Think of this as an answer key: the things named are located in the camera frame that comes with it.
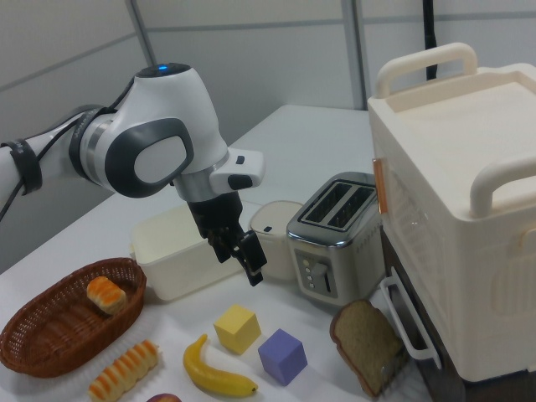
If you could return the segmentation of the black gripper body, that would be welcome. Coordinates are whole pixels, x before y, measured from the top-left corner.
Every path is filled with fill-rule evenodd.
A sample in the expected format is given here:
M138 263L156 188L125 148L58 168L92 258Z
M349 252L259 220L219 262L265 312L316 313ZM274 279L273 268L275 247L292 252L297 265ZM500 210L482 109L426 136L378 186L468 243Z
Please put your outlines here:
M209 242L209 234L222 237L229 252L244 233L239 218L243 207L237 192L224 193L216 198L202 202L188 202L188 208L203 239Z

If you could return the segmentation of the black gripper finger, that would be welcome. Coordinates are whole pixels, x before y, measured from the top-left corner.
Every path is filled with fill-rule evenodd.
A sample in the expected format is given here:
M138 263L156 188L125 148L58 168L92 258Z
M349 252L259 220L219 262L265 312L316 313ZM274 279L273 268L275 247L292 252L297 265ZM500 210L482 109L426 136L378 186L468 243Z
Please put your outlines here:
M224 263L231 257L227 244L219 234L210 233L209 244L212 246L219 263Z
M251 286L257 286L263 281L262 267L267 259L255 231L249 230L238 238L234 246L234 257L244 268Z

